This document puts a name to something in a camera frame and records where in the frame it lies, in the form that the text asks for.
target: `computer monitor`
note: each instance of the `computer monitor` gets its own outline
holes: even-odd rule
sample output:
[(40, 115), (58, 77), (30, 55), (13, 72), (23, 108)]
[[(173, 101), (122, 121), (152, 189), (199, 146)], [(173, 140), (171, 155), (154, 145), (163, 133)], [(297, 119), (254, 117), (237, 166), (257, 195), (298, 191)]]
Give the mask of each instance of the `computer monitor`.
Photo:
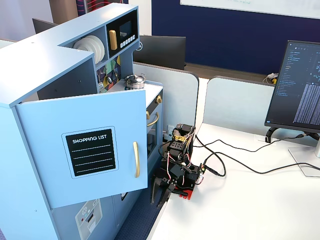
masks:
[(58, 25), (52, 22), (42, 21), (36, 18), (32, 18), (32, 21), (33, 21), (33, 26), (36, 34), (41, 33), (45, 30), (51, 29)]
[(133, 61), (171, 69), (185, 69), (186, 37), (140, 36), (143, 48), (133, 52)]
[[(288, 42), (265, 126), (320, 133), (320, 43)], [(297, 163), (320, 167), (320, 144), (289, 152)], [(299, 166), (306, 176), (320, 177), (318, 170)]]

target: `whiteboard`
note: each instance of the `whiteboard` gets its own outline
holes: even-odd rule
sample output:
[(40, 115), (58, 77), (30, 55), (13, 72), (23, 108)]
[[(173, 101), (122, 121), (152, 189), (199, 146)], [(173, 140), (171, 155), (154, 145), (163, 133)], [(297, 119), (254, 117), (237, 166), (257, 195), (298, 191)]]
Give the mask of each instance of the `whiteboard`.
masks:
[(320, 19), (320, 0), (180, 0), (180, 4)]

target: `open cabinet door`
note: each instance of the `open cabinet door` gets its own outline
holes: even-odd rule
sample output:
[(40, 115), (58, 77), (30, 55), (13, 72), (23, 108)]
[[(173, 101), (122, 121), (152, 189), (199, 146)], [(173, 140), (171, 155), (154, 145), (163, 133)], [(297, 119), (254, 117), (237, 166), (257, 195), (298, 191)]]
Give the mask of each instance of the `open cabinet door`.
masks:
[(147, 187), (144, 90), (25, 102), (16, 109), (52, 209)]

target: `oven handle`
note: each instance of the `oven handle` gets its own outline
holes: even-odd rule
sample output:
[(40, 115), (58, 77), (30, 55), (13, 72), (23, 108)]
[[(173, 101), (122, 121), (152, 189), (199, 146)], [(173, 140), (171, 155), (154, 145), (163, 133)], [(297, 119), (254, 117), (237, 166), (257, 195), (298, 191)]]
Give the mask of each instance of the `oven handle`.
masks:
[(146, 125), (147, 127), (150, 127), (150, 126), (152, 126), (153, 124), (155, 124), (156, 122), (158, 122), (158, 120), (159, 120), (159, 113), (156, 112), (155, 115), (156, 115), (156, 120), (154, 120), (153, 122), (148, 123), (148, 124)]

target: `stack of plates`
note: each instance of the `stack of plates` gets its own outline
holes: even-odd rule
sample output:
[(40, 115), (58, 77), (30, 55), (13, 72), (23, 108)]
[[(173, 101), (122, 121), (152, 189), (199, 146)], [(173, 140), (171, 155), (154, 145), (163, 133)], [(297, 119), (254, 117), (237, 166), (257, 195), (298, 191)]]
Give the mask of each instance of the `stack of plates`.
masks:
[(95, 64), (100, 62), (105, 56), (105, 46), (102, 41), (93, 35), (86, 36), (81, 40), (77, 41), (73, 45), (74, 49), (83, 51), (93, 52)]

